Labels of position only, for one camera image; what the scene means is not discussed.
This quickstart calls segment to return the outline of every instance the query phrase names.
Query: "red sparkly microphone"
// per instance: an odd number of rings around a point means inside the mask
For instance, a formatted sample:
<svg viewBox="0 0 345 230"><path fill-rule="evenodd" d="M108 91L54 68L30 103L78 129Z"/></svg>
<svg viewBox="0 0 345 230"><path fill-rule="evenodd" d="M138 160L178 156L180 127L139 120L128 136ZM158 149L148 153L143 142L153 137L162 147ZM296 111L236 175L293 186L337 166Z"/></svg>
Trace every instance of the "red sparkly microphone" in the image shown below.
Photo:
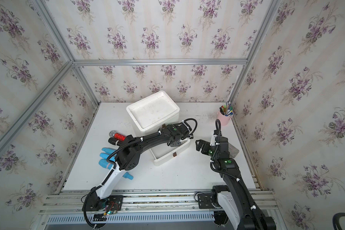
<svg viewBox="0 0 345 230"><path fill-rule="evenodd" d="M119 141L124 141L125 140L125 136L121 135L120 133L117 133L116 130L111 131L108 135L110 137L115 138L116 140L119 140Z"/></svg>

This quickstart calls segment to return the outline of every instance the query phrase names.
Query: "floral wallpaper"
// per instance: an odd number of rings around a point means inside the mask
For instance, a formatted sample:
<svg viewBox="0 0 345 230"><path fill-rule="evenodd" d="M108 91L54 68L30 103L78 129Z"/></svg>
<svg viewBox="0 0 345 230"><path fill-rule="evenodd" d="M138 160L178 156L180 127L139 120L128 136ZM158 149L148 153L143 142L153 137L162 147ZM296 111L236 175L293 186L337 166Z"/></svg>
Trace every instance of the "floral wallpaper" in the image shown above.
<svg viewBox="0 0 345 230"><path fill-rule="evenodd" d="M45 2L76 59L147 59L245 58L271 1Z"/></svg>
<svg viewBox="0 0 345 230"><path fill-rule="evenodd" d="M223 102L228 99L241 68L241 65L85 66L81 70L101 102L136 102L160 90L176 102Z"/></svg>
<svg viewBox="0 0 345 230"><path fill-rule="evenodd" d="M0 228L29 229L46 195L59 192L93 110L70 72L10 143L0 157Z"/></svg>
<svg viewBox="0 0 345 230"><path fill-rule="evenodd" d="M31 0L0 0L0 138L66 62Z"/></svg>
<svg viewBox="0 0 345 230"><path fill-rule="evenodd" d="M345 1L282 1L253 63L234 113L262 186L288 229L331 229L345 212Z"/></svg>

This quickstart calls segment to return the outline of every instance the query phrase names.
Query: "pink pen holder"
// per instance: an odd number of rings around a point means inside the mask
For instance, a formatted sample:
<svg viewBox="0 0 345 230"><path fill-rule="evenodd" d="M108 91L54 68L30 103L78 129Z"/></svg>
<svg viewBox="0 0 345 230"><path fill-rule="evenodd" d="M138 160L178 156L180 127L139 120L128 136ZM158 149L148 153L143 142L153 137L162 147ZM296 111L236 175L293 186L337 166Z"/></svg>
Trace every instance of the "pink pen holder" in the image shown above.
<svg viewBox="0 0 345 230"><path fill-rule="evenodd" d="M226 126L229 123L229 121L231 120L231 117L232 117L232 115L230 115L230 116L222 115L222 113L220 113L220 111L217 113L217 119L220 120L221 126Z"/></svg>

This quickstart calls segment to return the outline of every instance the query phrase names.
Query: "white table surface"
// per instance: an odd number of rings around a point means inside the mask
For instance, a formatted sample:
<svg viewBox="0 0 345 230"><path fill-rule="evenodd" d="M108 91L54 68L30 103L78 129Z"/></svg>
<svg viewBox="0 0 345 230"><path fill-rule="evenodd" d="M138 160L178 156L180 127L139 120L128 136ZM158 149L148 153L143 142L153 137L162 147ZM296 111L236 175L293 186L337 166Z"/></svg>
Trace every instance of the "white table surface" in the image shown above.
<svg viewBox="0 0 345 230"><path fill-rule="evenodd" d="M101 103L63 190L90 190L102 182L109 170L98 164L101 159L99 154L103 147L115 147L108 143L108 133L117 130L125 136L130 134L135 136L131 126L133 121L126 111L126 107L130 104ZM148 151L144 152L140 156L138 165L128 171L134 179L121 178L115 190L197 190L211 189L214 185L225 184L219 173L210 169L210 157L195 149L196 140L211 140L211 133L216 129L214 122L217 110L222 104L177 103L180 108L180 120L195 118L198 122L189 148L158 167L153 164L152 154ZM234 125L229 122L227 126L221 127L221 131L230 144L240 151L235 161L239 165L246 186L255 188Z"/></svg>

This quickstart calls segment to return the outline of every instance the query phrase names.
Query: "vent grille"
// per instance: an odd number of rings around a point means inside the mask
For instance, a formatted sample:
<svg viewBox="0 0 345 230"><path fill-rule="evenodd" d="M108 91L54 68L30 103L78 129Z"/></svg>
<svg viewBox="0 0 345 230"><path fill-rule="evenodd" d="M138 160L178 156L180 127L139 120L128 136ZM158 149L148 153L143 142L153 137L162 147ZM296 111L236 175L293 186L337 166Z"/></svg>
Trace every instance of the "vent grille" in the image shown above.
<svg viewBox="0 0 345 230"><path fill-rule="evenodd" d="M191 212L148 212L120 213L109 215L107 221L91 221L92 223L151 223L151 222L184 222L213 221L212 211ZM47 224L82 224L86 223L83 214L53 214Z"/></svg>

